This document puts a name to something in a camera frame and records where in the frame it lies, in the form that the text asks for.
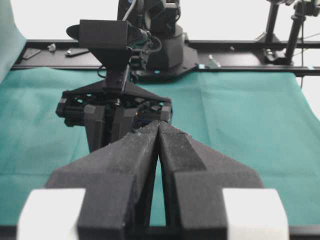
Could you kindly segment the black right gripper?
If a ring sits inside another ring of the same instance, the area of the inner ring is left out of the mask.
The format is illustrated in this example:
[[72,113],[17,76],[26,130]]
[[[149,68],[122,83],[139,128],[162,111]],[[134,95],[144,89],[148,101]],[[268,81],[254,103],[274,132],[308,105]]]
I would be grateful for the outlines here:
[[171,124],[172,100],[136,85],[136,79],[129,66],[108,71],[103,80],[63,91],[56,114],[69,127],[85,126],[90,152],[103,147],[105,117],[114,116],[111,143],[131,131],[136,117],[142,124],[154,120]]

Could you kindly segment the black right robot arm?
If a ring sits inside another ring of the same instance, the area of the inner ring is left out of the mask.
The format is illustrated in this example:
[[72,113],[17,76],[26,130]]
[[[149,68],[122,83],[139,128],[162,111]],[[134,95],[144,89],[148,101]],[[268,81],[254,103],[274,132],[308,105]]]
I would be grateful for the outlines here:
[[248,166],[171,125],[172,101],[135,84],[137,72],[183,64],[178,2],[120,1],[117,20],[67,28],[106,68],[98,82],[62,93],[56,114],[84,126],[89,155],[60,168],[48,186],[87,190],[82,239],[227,240],[224,190],[262,190]]

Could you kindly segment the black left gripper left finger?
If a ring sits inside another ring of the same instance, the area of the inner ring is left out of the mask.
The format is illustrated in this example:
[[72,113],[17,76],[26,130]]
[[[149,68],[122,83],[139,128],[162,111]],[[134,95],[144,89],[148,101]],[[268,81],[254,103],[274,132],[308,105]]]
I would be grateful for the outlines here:
[[153,121],[52,172],[46,188],[85,189],[81,240],[123,240],[128,229],[149,225],[159,125]]

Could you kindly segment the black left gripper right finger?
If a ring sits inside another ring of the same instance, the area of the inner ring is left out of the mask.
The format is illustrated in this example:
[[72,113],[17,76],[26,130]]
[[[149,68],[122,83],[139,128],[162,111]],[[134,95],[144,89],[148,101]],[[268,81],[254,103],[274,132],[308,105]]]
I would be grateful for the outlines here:
[[182,240],[227,239],[223,188],[263,188],[258,173],[165,122],[158,128],[168,226]]

